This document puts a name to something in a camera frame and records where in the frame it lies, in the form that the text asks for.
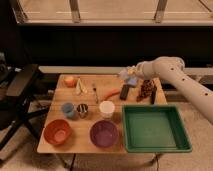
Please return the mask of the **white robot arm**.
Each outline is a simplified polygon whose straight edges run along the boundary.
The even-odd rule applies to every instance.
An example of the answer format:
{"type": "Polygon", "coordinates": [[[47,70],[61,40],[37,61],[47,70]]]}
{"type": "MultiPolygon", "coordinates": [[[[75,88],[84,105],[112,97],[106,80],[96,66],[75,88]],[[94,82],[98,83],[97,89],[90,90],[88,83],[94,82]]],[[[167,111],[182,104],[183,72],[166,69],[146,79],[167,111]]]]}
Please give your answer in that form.
{"type": "Polygon", "coordinates": [[[127,68],[129,76],[141,79],[159,77],[173,85],[213,125],[213,91],[183,72],[180,57],[158,57],[127,68]]]}

